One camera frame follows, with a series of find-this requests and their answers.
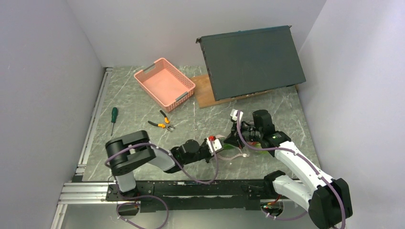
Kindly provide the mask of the clear zip top bag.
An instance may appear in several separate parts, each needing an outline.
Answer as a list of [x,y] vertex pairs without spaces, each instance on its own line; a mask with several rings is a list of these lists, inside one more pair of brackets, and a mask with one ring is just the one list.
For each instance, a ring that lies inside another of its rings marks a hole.
[[[226,138],[224,135],[215,135],[215,137],[220,140],[225,140],[225,138]],[[259,146],[261,146],[260,143],[258,143],[258,142],[248,142],[248,144],[255,148],[259,148]],[[250,157],[250,153],[247,150],[242,150],[236,146],[232,146],[230,144],[223,143],[223,148],[224,148],[224,150],[236,150],[237,153],[234,154],[233,156],[222,156],[220,153],[217,153],[217,157],[220,160],[231,161],[237,157]],[[267,151],[255,151],[255,152],[260,153],[260,154],[267,153]]]

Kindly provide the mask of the pink plastic basket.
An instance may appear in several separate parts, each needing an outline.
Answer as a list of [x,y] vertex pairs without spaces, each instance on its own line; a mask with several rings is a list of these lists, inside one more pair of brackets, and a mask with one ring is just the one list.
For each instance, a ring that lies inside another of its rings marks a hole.
[[134,74],[140,87],[165,111],[171,112],[194,95],[195,83],[165,58]]

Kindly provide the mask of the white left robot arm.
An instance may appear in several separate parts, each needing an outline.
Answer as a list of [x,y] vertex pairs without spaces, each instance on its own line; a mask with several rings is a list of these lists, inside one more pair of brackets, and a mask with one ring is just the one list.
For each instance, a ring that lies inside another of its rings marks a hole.
[[105,149],[108,156],[105,165],[117,181],[118,194],[124,200],[132,200],[138,189],[133,173],[135,169],[151,164],[172,174],[184,170],[185,165],[217,158],[217,153],[224,147],[221,140],[210,136],[201,144],[189,139],[167,151],[151,143],[148,133],[141,130],[109,140]]

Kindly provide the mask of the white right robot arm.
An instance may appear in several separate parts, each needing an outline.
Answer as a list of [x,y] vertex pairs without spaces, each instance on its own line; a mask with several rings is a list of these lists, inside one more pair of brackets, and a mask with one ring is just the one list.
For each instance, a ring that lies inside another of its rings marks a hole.
[[309,214],[319,229],[344,229],[353,215],[350,189],[342,179],[334,179],[310,161],[291,138],[278,131],[267,110],[253,112],[253,124],[242,120],[243,112],[232,110],[233,126],[226,144],[267,151],[286,165],[299,182],[278,170],[264,177],[263,192],[269,198],[282,195],[294,201]]

